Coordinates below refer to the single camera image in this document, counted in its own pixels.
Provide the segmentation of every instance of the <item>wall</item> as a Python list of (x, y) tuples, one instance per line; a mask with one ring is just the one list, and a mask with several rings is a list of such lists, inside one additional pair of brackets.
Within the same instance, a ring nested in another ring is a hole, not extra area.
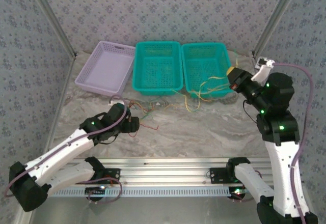
[[(292, 0), (272, 34), (262, 56), (306, 67), (313, 75), (315, 93), (308, 123), (308, 140), (300, 159), (302, 179), (309, 190), (319, 223), (326, 223), (326, 0)], [(294, 78), (291, 111), (301, 131), (309, 82), (297, 70), (286, 69)]]
[(252, 50), (278, 0), (48, 0), (75, 51), (100, 40), (221, 41)]
[(35, 0), (0, 0), (0, 223), (17, 201), (5, 199), (9, 166), (42, 154), (71, 63)]

